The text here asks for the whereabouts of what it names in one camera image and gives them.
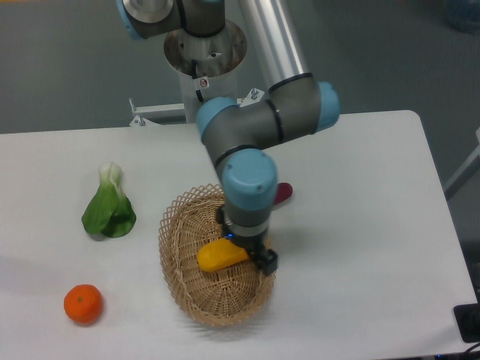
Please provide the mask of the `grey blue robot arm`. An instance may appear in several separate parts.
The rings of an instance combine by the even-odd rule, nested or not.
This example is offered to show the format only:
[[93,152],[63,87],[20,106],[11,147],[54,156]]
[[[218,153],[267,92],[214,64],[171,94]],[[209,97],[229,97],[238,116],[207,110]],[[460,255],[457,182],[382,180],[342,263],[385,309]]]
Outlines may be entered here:
[[[216,220],[222,236],[197,253],[198,266],[216,272],[250,260],[264,274],[278,266],[265,246],[272,207],[279,203],[277,169],[266,149],[333,126],[340,115],[332,85],[317,82],[297,41],[285,1],[241,1],[250,37],[230,22],[224,1],[119,1],[129,34],[166,35],[169,63],[188,76],[193,100],[184,105],[194,120],[220,180],[224,203]],[[212,87],[243,61],[248,41],[268,85],[266,99],[239,103],[230,84]]]

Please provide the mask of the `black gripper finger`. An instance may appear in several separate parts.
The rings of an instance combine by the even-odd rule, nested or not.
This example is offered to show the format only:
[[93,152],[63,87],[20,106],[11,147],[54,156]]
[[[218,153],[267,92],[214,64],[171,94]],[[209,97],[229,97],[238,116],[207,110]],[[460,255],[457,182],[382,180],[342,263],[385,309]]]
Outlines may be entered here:
[[277,253],[269,248],[262,248],[255,255],[254,259],[257,268],[265,275],[273,275],[278,268],[278,255]]

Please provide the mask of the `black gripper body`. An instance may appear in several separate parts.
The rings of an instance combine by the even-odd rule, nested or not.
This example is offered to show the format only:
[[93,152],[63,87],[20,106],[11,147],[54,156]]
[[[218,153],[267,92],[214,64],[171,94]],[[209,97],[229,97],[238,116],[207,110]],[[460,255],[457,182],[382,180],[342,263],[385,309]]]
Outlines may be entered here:
[[224,208],[217,208],[215,220],[220,224],[221,235],[229,239],[234,245],[244,248],[252,261],[254,261],[255,255],[260,249],[266,247],[264,239],[269,227],[268,220],[256,226],[240,226],[228,218]]

